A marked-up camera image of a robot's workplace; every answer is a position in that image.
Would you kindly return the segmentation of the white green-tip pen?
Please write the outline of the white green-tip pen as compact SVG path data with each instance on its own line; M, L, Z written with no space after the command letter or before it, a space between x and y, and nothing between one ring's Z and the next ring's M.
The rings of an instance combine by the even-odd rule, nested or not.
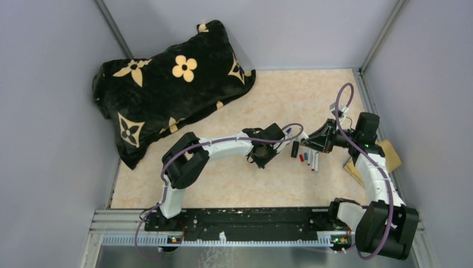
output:
M274 149L276 150L277 153L280 153L287 146L291 149L292 142L294 140L298 140L300 142L302 138L308 138L308 134L306 132L302 132L302 134L297 135L297 136L295 134L294 135L289 134L289 135L285 135L285 138L289 138L289 140L288 141L283 141L283 142L280 142L280 143L276 143L274 145Z

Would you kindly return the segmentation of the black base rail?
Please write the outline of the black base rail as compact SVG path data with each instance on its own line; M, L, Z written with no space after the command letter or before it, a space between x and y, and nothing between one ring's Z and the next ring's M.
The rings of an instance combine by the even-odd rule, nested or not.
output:
M152 212L145 231L177 232L185 242L311 242L335 231L339 242L354 235L354 229L336 219L328 207L187 208L167 219Z

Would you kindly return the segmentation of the white light-blue pen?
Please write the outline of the white light-blue pen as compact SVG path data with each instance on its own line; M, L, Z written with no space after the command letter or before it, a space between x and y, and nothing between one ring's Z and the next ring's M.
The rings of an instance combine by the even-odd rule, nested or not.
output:
M313 158L314 158L314 160L313 160L314 171L315 171L315 173L318 173L319 153L315 152Z

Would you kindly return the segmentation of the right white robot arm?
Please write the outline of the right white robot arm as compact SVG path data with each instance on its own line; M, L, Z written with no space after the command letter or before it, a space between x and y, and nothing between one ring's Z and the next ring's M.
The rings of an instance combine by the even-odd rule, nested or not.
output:
M326 154L334 147L347 149L369 197L366 208L353 200L335 199L327 215L328 225L334 230L352 229L359 252L405 260L419 214L406 206L389 176L386 154L376 143L379 120L376 114L361 112L355 128L342 130L335 119L327 119L317 131L303 135L301 146Z

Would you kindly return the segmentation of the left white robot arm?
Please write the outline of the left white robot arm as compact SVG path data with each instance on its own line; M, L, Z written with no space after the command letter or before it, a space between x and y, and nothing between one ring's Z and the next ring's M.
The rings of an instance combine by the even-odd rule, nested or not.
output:
M224 137L201 138L184 134L162 157L163 196L157 222L166 231L178 226L185 190L213 161L244 156L263 169L290 142L288 133L276 123L269 127L245 128Z

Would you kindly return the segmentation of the white blue-tip pen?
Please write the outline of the white blue-tip pen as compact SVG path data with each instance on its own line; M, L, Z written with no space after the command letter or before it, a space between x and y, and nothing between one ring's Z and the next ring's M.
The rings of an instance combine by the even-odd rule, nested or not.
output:
M307 151L307 164L308 164L308 166L311 165L311 159L312 159L312 152L311 152L311 150L308 150Z

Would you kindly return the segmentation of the black green highlighter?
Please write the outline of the black green highlighter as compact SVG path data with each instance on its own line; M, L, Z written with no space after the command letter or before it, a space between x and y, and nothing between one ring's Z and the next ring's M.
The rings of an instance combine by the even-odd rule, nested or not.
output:
M292 142L292 147L291 147L291 157L292 158L297 158L298 157L299 146L300 146L300 142L298 140L294 140Z

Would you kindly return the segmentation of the black floral plush blanket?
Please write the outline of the black floral plush blanket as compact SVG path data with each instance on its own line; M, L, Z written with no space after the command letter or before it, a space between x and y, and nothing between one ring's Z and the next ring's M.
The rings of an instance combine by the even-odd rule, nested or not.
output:
M103 63L92 99L113 122L121 161L135 169L148 147L244 96L257 73L244 70L219 20L150 58Z

